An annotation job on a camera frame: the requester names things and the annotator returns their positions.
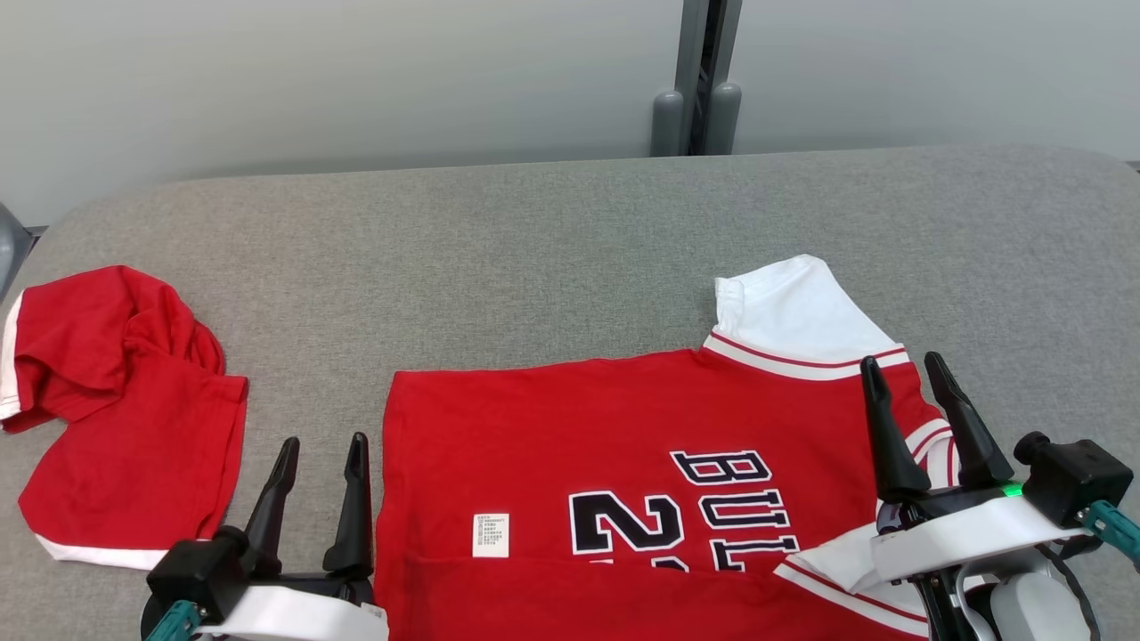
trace gray fabric surface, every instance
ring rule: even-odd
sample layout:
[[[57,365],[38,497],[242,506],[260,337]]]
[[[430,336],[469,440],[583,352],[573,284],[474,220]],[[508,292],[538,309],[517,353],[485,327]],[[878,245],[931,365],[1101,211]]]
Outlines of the gray fabric surface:
[[[280,547],[299,571],[332,542],[355,430],[372,438],[380,506],[394,371],[695,347],[714,276],[800,252],[912,354],[940,350],[1007,451],[1040,429],[1140,468],[1138,245],[1140,177],[1123,163],[910,148],[168,185],[81,208],[16,287],[108,263],[177,287],[251,380],[229,522],[301,437]],[[60,429],[0,443],[0,639],[130,639],[142,573],[52,562],[16,506]],[[1140,577],[1107,550],[1075,567],[1105,639],[1132,638]]]

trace gray partition leg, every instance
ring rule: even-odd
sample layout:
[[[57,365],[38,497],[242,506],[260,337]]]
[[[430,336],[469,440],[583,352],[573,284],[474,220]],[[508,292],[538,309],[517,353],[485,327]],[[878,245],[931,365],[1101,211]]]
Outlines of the gray partition leg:
[[[709,117],[705,129],[705,153],[727,155],[736,138],[736,116],[740,115],[740,87],[731,82],[718,84],[709,94]]]
[[[679,91],[665,91],[653,99],[653,135],[649,155],[679,156],[685,98]]]
[[[0,204],[0,297],[8,293],[8,287],[16,278],[16,271],[27,258],[32,249],[32,235]]]

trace red fabric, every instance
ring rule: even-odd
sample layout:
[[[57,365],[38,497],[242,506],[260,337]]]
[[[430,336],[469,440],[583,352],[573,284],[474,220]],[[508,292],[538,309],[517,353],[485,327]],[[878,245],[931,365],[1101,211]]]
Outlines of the red fabric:
[[[164,550],[210,537],[237,482],[246,380],[174,290],[116,266],[28,287],[16,323],[18,432],[63,436],[19,497],[44,538]]]
[[[922,399],[913,364],[887,367],[883,374],[904,433],[940,417]],[[779,618],[782,601],[772,601],[762,608],[765,612],[741,618],[743,627],[730,625],[722,630],[716,623],[719,619],[703,616],[687,601],[652,597],[651,578],[682,584],[689,581],[714,593],[731,592],[735,590],[733,585],[744,579],[733,577],[734,573],[714,571],[714,541],[795,536],[797,549],[806,550],[860,527],[874,516],[874,479],[862,382],[857,375],[805,381],[757,370],[707,350],[518,371],[401,372],[396,375],[389,397],[383,444],[384,500],[377,522],[376,593],[380,605],[389,608],[393,641],[458,638],[424,633],[424,630],[445,630],[441,626],[446,622],[430,626],[418,612],[432,603],[461,610],[466,607],[459,602],[466,579],[456,578],[451,586],[437,576],[443,570],[432,565],[465,558],[470,562],[459,565],[462,571],[448,566],[448,573],[478,575],[480,581],[471,579],[466,591],[479,603],[492,598],[506,600],[519,607],[537,608],[543,616],[554,617],[552,625],[555,620],[561,624],[571,615],[595,616],[589,609],[575,614],[576,610],[569,609],[575,603],[583,608],[587,605],[608,608],[609,601],[604,600],[576,601],[586,599],[577,593],[612,583],[612,590],[625,594],[622,602],[630,608],[634,608],[630,600],[637,600],[637,594],[644,594],[644,602],[637,600],[642,603],[638,607],[650,607],[654,616],[679,608],[682,612],[660,619],[668,622],[661,630],[692,632],[693,628],[683,625],[671,627],[691,617],[705,626],[692,638],[735,639],[740,630],[755,633],[759,627],[775,625],[769,622]],[[755,451],[771,471],[771,478],[694,485],[670,456],[675,451],[691,455]],[[784,526],[714,528],[703,517],[702,497],[773,489],[779,492],[782,503],[773,509],[787,513]],[[613,493],[649,527],[657,526],[658,520],[648,511],[645,498],[668,496],[679,508],[684,538],[668,550],[636,551],[606,524],[603,527],[611,533],[613,550],[576,554],[569,501],[571,495],[586,492]],[[740,512],[739,508],[728,508],[723,513]],[[471,560],[472,521],[480,513],[510,514],[510,558],[505,561]],[[661,557],[679,559],[691,574],[650,567],[652,559]],[[750,552],[733,561],[744,563],[743,574],[754,576],[756,582],[787,583],[772,575],[784,557],[784,551]],[[426,565],[414,559],[425,560]],[[588,562],[603,559],[614,565]],[[536,587],[528,592],[521,587],[524,581],[515,581],[524,574],[516,568],[538,561],[564,563],[547,567],[570,573],[572,579],[570,575],[540,577],[536,570],[531,577],[537,582]],[[500,573],[508,573],[510,577],[502,587],[496,578]],[[698,581],[698,576],[705,578]],[[622,584],[627,577],[633,578]],[[718,583],[722,579],[727,582],[724,586]],[[549,591],[538,586],[544,582],[563,586],[557,592],[568,609],[561,611],[557,608],[563,606],[545,602]],[[523,592],[512,593],[515,589]],[[684,585],[678,590],[685,599],[703,602],[698,589]],[[776,591],[788,594],[783,590]],[[809,603],[804,607],[816,607],[820,612],[841,609],[792,584],[787,590]],[[668,593],[663,598],[673,599]],[[766,602],[757,601],[751,593],[741,599],[754,605]],[[442,611],[439,610],[439,616],[448,617]],[[621,611],[603,610],[618,619]],[[882,631],[873,638],[887,638],[886,628],[857,615],[850,616],[864,626]],[[413,623],[405,627],[405,622]],[[634,631],[646,630],[641,625],[630,619],[629,626],[619,622],[614,630],[625,631],[625,638],[630,638]],[[602,636],[583,638],[609,638],[605,630],[609,628],[592,632]],[[496,628],[495,634],[514,638],[510,626]],[[772,638],[823,636],[797,636],[789,632]]]
[[[531,559],[409,558],[406,625],[390,639],[914,641],[754,573]]]

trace t-shirt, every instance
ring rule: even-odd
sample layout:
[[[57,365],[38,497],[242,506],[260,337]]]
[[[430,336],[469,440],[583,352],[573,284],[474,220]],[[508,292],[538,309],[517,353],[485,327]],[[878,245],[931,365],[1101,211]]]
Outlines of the t-shirt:
[[[657,630],[638,611],[669,611],[665,630],[700,620],[703,639],[833,610],[846,628],[799,622],[801,635],[777,638],[850,625],[926,635],[921,610],[819,574],[833,594],[787,581],[812,568],[784,563],[874,516],[862,357],[877,356],[915,457],[947,476],[948,425],[903,346],[814,257],[718,279],[717,291],[718,324],[699,350],[396,375],[376,573],[393,639],[451,638],[435,634],[435,614],[474,624],[502,602],[540,612],[496,630],[507,639],[545,638],[543,626],[571,617],[588,638]]]
[[[21,292],[0,349],[6,432],[67,422],[19,496],[59,560],[150,569],[234,494],[246,381],[162,281],[115,266]]]

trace black and white lettering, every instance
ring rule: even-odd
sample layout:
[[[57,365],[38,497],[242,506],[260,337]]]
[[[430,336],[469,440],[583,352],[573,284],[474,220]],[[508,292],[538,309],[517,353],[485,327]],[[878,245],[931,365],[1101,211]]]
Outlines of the black and white lettering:
[[[570,530],[575,554],[612,552],[610,529],[638,552],[669,550],[685,539],[681,508],[665,495],[645,497],[645,512],[652,514],[656,527],[645,525],[612,492],[584,492],[570,495]],[[603,527],[602,520],[609,525]]]
[[[715,454],[670,452],[669,455],[693,485],[730,485],[772,478],[772,472],[755,449]]]
[[[718,570],[744,571],[744,562],[735,561],[739,554],[763,552],[798,552],[799,543],[795,536],[781,536],[772,541],[736,541],[728,543],[723,538],[709,541],[712,547],[712,559]]]
[[[658,557],[650,561],[654,568],[673,568],[675,570],[689,571],[689,566],[677,557]]]
[[[781,506],[783,501],[777,489],[756,494],[701,496],[701,513],[705,522],[712,529],[787,526],[788,512],[772,509]]]

